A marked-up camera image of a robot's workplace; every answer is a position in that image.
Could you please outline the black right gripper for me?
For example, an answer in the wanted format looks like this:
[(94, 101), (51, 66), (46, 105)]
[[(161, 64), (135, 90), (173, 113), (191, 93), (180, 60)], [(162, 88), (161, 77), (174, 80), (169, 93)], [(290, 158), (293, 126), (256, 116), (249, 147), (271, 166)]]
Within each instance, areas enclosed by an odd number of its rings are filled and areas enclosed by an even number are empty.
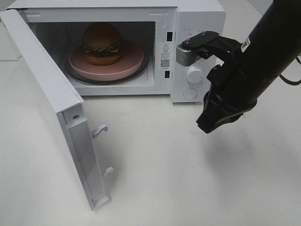
[(275, 0), (241, 46), (212, 70), (198, 127), (209, 134), (249, 111), (301, 52), (301, 2)]

